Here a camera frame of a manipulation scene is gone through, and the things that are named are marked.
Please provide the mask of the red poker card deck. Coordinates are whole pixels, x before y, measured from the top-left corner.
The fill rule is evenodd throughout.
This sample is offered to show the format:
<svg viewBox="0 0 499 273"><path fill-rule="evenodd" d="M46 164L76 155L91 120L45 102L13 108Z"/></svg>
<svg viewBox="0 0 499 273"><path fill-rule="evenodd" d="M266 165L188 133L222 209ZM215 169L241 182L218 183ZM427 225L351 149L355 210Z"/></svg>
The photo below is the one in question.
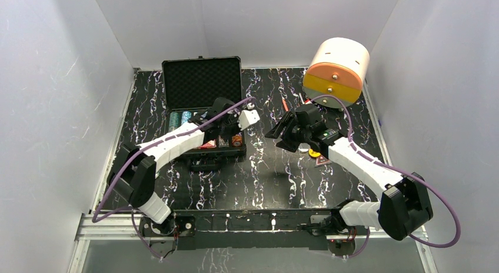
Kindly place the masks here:
<svg viewBox="0 0 499 273"><path fill-rule="evenodd" d="M216 140L210 140L207 143L197 147L197 149L211 149L211 148L216 148L216 147L217 147Z"/></svg>

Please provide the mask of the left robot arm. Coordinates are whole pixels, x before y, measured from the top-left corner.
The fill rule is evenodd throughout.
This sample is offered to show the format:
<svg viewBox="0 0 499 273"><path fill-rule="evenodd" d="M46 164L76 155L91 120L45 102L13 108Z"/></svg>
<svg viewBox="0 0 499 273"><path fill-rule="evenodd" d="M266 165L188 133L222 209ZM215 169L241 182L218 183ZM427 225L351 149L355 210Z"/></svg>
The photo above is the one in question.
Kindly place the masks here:
<svg viewBox="0 0 499 273"><path fill-rule="evenodd" d="M107 178L108 189L95 212L99 214L109 196L116 193L126 200L128 208L141 212L157 234L177 231L175 211L155 192L158 171L190 150L222 135L232 137L258 122L253 100L232 102L218 97L211 107L159 138L139 145L122 144Z"/></svg>

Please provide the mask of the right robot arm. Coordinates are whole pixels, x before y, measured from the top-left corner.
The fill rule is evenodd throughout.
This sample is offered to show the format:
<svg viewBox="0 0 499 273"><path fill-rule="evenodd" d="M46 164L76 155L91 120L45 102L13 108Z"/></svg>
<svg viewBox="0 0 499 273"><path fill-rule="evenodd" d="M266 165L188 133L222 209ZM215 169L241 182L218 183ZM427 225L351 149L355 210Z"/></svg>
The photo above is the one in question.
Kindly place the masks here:
<svg viewBox="0 0 499 273"><path fill-rule="evenodd" d="M418 174L402 175L382 167L377 158L363 158L363 149L350 143L346 133L328 125L313 104L286 112L265 137L277 139L276 147L290 152L308 144L353 174L378 198L376 202L348 199L334 207L328 218L307 225L310 231L330 228L347 234L364 226L382 229L400 241L434 216L427 188Z"/></svg>

